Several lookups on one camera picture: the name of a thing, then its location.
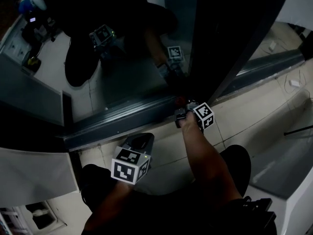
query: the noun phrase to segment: wall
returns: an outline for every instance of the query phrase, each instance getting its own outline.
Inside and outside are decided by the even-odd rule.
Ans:
[[[61,94],[22,72],[0,55],[0,101],[42,120],[63,125]]]
[[[290,130],[313,125],[308,108]],[[288,199],[313,167],[313,129],[285,136],[251,159],[250,184]]]

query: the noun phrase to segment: mirror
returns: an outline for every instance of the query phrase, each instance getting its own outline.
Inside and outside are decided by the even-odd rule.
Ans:
[[[5,19],[0,29],[1,55],[14,64],[13,74],[3,79],[23,75],[19,79],[23,86],[16,93],[28,94],[33,101],[45,97],[48,108],[61,105],[48,100],[48,94],[32,96],[44,89],[30,90],[31,83],[58,95],[66,93],[74,122],[94,115],[104,118],[108,112],[163,98],[171,94],[165,79],[168,70],[176,69],[182,77],[190,72],[196,3],[1,0]],[[26,76],[28,82],[21,82]],[[11,104],[7,98],[0,100]],[[34,114],[25,100],[17,107]],[[54,118],[52,122],[62,125],[59,117]]]

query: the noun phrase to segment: hand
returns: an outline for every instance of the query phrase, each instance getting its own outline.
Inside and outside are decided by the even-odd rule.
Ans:
[[[152,58],[157,67],[166,64],[167,56],[163,52],[163,50],[153,50]]]
[[[126,194],[126,193],[130,193],[133,191],[134,185],[127,184],[122,181],[117,181],[114,189],[120,193]]]
[[[188,112],[186,118],[179,121],[179,125],[183,130],[190,126],[198,126],[196,115],[193,112]]]

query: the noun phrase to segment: wire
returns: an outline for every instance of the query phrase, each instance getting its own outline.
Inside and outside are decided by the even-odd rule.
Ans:
[[[278,44],[281,48],[283,48],[285,51],[288,51],[288,49],[286,49],[285,47],[283,47],[282,45]]]
[[[40,46],[40,50],[38,51],[38,53],[37,53],[36,57],[38,57],[38,56],[39,56],[39,54],[40,54],[41,50],[43,49],[44,45],[45,45],[44,43],[42,43],[42,44],[41,44],[41,46]]]
[[[304,78],[304,82],[305,82],[304,85],[303,85],[302,82],[301,82],[301,74],[303,75],[303,78]],[[287,89],[286,89],[286,82],[287,82],[287,77],[288,77],[288,75],[289,75],[289,73],[286,75],[286,78],[285,78],[284,89],[285,89],[285,92],[286,92],[287,94],[292,94],[297,88],[295,88],[295,89],[294,89],[292,92],[290,92],[290,93],[287,91]],[[302,88],[300,88],[300,90],[288,100],[288,102],[291,102],[291,103],[292,103],[292,105],[293,105],[293,107],[294,107],[295,109],[296,109],[296,108],[300,108],[301,106],[305,105],[305,104],[308,102],[308,100],[310,100],[311,103],[313,103],[313,98],[311,97],[311,93],[310,93],[307,89],[304,88],[304,87],[306,87],[306,85],[307,85],[307,80],[306,80],[306,78],[305,78],[305,75],[301,72],[301,70],[299,70],[299,84],[302,86]],[[295,105],[294,105],[294,101],[293,101],[292,99],[293,99],[296,95],[298,95],[299,92],[302,92],[302,91],[306,91],[309,96],[308,96],[308,98],[305,99],[299,106],[295,106]]]
[[[267,51],[263,50],[262,47],[260,47],[260,49],[261,49],[262,51],[264,51],[264,52],[265,52],[266,54],[268,54],[268,55],[273,55],[273,53],[270,53],[270,52],[267,52]]]
[[[25,57],[23,58],[23,61],[22,61],[22,65],[23,65],[23,66],[25,66],[25,64],[26,64],[26,59],[29,58],[29,56],[28,56],[29,53],[30,53],[30,51],[28,51],[28,52],[26,53]]]

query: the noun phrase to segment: leg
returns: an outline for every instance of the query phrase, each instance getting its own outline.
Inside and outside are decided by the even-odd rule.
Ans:
[[[116,182],[116,179],[111,178],[111,172],[108,169],[98,167],[94,164],[88,164],[83,168],[80,181],[82,199],[92,212],[97,209],[113,190]],[[138,206],[142,206],[139,208],[142,209],[144,206],[153,205],[155,198],[157,196],[133,191],[128,205],[130,209],[136,209]]]
[[[251,175],[251,161],[246,149],[240,145],[231,145],[221,152],[235,186],[243,197],[249,184]]]
[[[82,186],[82,199],[89,209],[94,212],[112,191],[116,180],[111,178],[108,169],[88,164],[83,168],[80,184]]]
[[[73,36],[65,61],[65,75],[71,86],[80,87],[97,69],[99,54],[94,52],[88,34]]]

